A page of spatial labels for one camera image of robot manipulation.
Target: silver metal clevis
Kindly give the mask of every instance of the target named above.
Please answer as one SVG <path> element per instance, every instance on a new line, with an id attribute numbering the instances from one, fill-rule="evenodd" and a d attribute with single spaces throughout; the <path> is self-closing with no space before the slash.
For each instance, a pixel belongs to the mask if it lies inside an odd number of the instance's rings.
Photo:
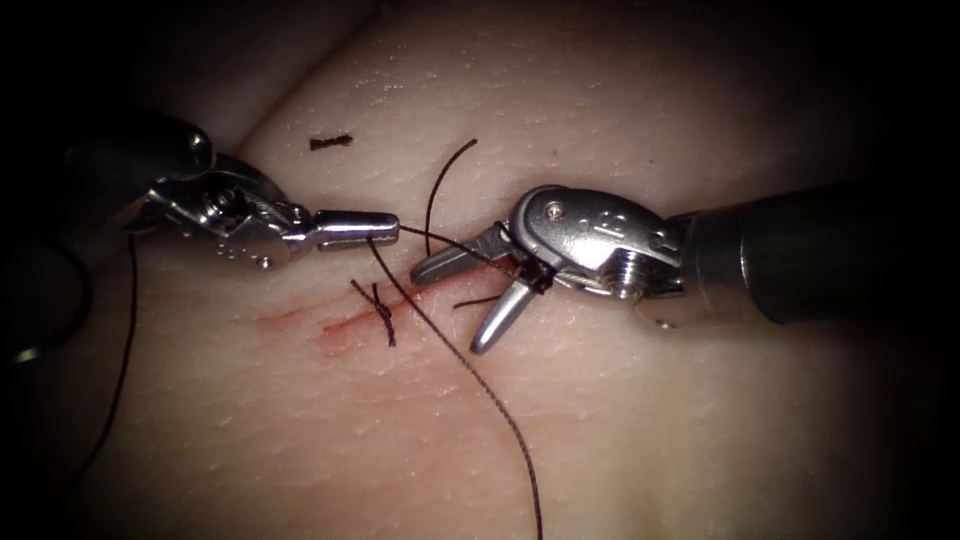
<path id="1" fill-rule="evenodd" d="M 553 281 L 587 294 L 637 301 L 679 288 L 681 231 L 639 204 L 601 191 L 545 185 L 525 195 L 507 222 L 464 243 L 473 254 L 447 248 L 410 273 L 428 285 L 474 268 L 476 255 L 511 257 L 517 277 L 471 343 L 488 351 L 537 294 Z"/>

